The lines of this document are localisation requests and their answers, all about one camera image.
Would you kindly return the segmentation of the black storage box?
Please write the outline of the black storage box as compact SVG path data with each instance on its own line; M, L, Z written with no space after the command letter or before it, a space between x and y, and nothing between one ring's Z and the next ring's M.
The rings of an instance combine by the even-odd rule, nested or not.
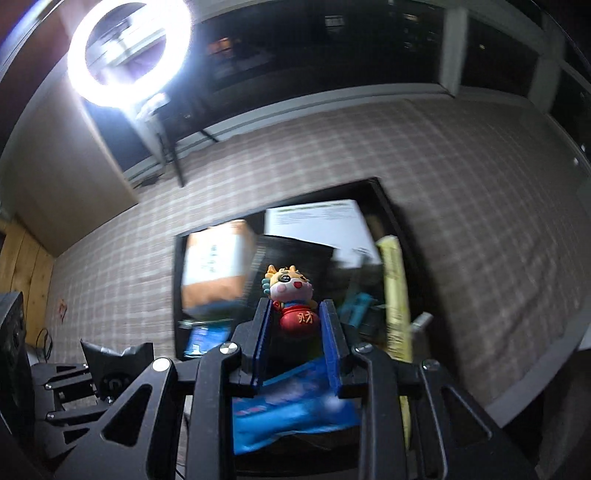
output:
M355 430L370 474L405 466L425 389L413 321L440 305L378 179L179 235L172 281L188 465Z

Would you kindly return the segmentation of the brown wooden board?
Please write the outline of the brown wooden board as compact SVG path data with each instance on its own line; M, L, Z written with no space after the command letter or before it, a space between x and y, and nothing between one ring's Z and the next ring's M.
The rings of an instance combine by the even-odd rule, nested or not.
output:
M27 105L3 158L9 205L54 257L138 202L65 76Z

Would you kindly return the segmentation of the pine wood plank panel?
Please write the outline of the pine wood plank panel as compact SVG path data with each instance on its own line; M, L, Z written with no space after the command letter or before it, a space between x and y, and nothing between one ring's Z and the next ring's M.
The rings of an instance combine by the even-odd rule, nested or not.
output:
M26 343L36 345L45 314L54 258L17 221L1 220L1 291L23 294Z

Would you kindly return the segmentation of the orange white tissue pack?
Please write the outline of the orange white tissue pack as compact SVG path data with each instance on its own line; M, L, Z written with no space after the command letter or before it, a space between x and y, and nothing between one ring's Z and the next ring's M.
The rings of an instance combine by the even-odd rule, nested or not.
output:
M256 235L243 219L188 235L181 277L185 310L242 297Z

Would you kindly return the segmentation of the metal spoon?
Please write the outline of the metal spoon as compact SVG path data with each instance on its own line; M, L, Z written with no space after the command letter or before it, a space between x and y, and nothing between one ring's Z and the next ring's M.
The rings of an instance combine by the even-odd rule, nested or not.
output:
M431 313L423 312L419 315L410 325L412 340L416 341L424 337L428 326L433 320L434 316Z

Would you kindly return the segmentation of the black foil snack pack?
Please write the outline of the black foil snack pack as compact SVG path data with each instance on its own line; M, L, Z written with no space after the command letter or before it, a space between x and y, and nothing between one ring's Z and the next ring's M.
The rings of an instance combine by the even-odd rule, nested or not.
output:
M311 281L314 287L314 300L320 297L329 269L332 266L334 249L293 238L260 235L256 241L256 251L250 264L245 283L243 305L256 307L263 297L262 280L267 267L276 268L294 265Z

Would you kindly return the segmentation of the red santa figurine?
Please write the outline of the red santa figurine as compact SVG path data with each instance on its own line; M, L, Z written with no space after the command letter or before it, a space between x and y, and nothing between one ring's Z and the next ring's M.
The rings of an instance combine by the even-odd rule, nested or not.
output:
M297 267L267 267L262 280L263 294L273 302L279 315L280 333L284 337L301 340L314 336L320 326L314 287Z

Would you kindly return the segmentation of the teal clothespin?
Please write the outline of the teal clothespin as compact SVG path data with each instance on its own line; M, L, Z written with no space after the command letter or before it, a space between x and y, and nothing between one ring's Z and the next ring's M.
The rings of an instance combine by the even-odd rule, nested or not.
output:
M376 304L376 299L365 292L356 294L355 297L346 300L339 311L341 322L355 328L359 328L363 318Z

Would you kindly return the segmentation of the grey Ta sachet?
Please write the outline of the grey Ta sachet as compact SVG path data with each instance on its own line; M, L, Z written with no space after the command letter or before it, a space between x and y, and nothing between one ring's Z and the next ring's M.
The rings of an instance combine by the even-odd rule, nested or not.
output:
M118 353L90 342L80 341L86 364L100 400L116 400L153 362L151 342L126 348Z

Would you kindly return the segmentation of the long yellow straw wrapper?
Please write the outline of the long yellow straw wrapper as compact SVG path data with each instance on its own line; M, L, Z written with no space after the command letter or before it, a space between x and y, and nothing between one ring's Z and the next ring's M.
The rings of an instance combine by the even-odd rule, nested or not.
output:
M377 241L377 246L384 266L386 352L394 360L412 363L409 297L401 245L397 237L388 235Z

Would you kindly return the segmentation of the blue cartoon card package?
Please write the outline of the blue cartoon card package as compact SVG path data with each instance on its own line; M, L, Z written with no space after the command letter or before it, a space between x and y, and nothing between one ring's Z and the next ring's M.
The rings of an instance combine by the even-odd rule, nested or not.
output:
M228 324L211 324L194 326L188 337L184 349L184 356L197 358L203 356L213 348L221 346L230 335L231 327Z

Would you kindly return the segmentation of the bright lamp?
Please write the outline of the bright lamp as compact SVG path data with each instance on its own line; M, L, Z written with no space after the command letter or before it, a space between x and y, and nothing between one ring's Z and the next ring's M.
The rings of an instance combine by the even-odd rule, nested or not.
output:
M100 1L71 38L70 83L101 107L140 104L180 71L191 33L191 12L183 1Z

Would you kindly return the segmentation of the blue wet wipes pack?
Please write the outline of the blue wet wipes pack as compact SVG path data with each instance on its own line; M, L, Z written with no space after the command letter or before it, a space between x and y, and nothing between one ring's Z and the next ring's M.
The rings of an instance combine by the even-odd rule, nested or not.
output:
M233 452L242 455L291 434L321 434L360 424L356 403L335 395L325 359L263 382L252 398L232 399Z

